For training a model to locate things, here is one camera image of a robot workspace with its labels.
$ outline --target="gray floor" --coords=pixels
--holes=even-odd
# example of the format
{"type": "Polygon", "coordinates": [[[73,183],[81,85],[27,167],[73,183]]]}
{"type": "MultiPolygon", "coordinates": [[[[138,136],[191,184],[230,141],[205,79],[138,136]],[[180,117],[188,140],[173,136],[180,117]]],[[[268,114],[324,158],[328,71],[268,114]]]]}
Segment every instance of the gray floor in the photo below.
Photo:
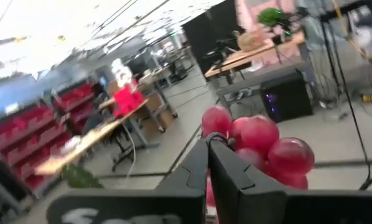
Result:
{"type": "MultiPolygon", "coordinates": [[[[367,62],[349,48],[341,49],[341,51],[343,56],[342,65],[347,71],[345,75],[348,81],[351,83],[366,82],[367,62]]],[[[317,64],[319,64],[317,70],[326,68],[322,72],[329,74],[327,57],[322,57],[323,65],[321,66],[319,63],[320,52],[316,52],[314,55],[316,61],[318,61],[317,64]]],[[[197,68],[191,70],[187,79],[167,90],[166,95],[170,96],[172,105],[178,107],[179,118],[172,123],[166,133],[159,134],[151,139],[151,141],[159,142],[160,147],[137,152],[136,165],[132,173],[167,171],[186,142],[198,128],[204,111],[216,101],[211,87],[205,84],[197,68]],[[192,88],[196,89],[176,95],[192,88]]],[[[251,112],[253,114],[258,113],[262,106],[259,99],[254,99],[254,101],[256,105],[248,101],[246,102],[247,105],[232,107],[233,114],[235,116],[246,116],[250,115],[251,112]]],[[[349,111],[347,104],[341,105],[341,108],[342,111],[349,111]]],[[[355,108],[368,155],[372,158],[372,106],[367,107],[370,115],[358,103],[355,103],[355,108]]],[[[281,137],[292,136],[305,140],[314,150],[316,161],[319,163],[362,159],[363,154],[357,139],[352,116],[349,113],[346,119],[339,122],[333,118],[337,113],[337,110],[317,110],[313,116],[279,123],[281,137]]],[[[110,154],[115,151],[115,148],[100,150],[95,158],[87,163],[87,168],[95,174],[110,173],[110,154]]],[[[117,171],[120,174],[125,174],[130,166],[131,163],[129,161],[124,161],[117,168],[117,171]]],[[[365,166],[315,169],[308,176],[309,188],[355,190],[364,181],[366,175],[367,169],[365,166]]],[[[161,179],[161,177],[143,177],[128,180],[105,180],[104,184],[107,188],[116,189],[153,189],[161,179]]],[[[45,212],[50,202],[68,191],[67,186],[61,183],[46,198],[39,200],[38,204],[33,207],[28,215],[24,215],[15,223],[46,223],[45,212]]]]}

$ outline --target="green object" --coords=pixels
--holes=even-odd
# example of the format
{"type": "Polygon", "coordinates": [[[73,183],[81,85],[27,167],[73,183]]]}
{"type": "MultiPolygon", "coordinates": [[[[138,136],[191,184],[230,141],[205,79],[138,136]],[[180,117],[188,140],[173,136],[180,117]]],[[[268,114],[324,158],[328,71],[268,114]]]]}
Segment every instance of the green object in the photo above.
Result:
{"type": "Polygon", "coordinates": [[[99,183],[99,180],[91,172],[73,164],[69,164],[63,168],[62,177],[71,188],[103,188],[103,185],[99,183]]]}
{"type": "Polygon", "coordinates": [[[258,22],[267,27],[274,27],[279,25],[279,21],[284,16],[283,12],[280,9],[269,7],[262,10],[258,15],[258,22]]]}

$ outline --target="balloon cluster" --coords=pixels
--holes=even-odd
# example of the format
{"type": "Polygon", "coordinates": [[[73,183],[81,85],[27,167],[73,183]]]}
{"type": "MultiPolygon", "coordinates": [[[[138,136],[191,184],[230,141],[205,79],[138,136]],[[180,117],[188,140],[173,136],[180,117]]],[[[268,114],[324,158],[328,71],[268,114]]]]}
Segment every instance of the balloon cluster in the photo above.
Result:
{"type": "MultiPolygon", "coordinates": [[[[202,118],[202,137],[222,133],[236,141],[233,150],[249,164],[284,185],[308,189],[306,175],[314,167],[315,156],[306,142],[297,138],[280,139],[275,122],[262,115],[231,120],[224,107],[212,106],[202,118]]],[[[215,206],[209,178],[207,205],[215,206]]]]}

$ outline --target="computer tower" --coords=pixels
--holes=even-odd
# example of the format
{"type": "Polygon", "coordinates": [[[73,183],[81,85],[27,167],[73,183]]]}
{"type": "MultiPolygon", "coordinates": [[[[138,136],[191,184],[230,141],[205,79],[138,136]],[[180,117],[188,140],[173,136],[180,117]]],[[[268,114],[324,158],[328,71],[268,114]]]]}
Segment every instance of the computer tower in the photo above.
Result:
{"type": "Polygon", "coordinates": [[[260,94],[267,115],[276,123],[313,114],[300,72],[262,83],[260,94]]]}

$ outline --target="pink wall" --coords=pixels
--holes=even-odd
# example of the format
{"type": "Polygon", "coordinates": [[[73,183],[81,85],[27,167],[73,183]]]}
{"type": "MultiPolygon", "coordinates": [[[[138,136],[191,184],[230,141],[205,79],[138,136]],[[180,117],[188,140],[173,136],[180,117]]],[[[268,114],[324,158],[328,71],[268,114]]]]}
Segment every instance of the pink wall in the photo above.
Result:
{"type": "MultiPolygon", "coordinates": [[[[246,29],[247,31],[254,31],[256,29],[262,29],[262,25],[258,24],[256,16],[263,9],[267,7],[281,8],[283,11],[293,11],[294,10],[294,1],[293,0],[279,0],[281,7],[276,4],[276,0],[235,0],[236,10],[239,20],[239,25],[246,29]]],[[[279,33],[281,29],[278,27],[275,29],[276,33],[279,33]]],[[[267,34],[267,37],[270,38],[273,34],[267,34]]],[[[281,51],[287,57],[292,57],[299,55],[299,50],[295,46],[291,49],[286,49],[281,51]]],[[[265,65],[278,63],[276,55],[271,55],[270,57],[262,58],[265,65]]]]}

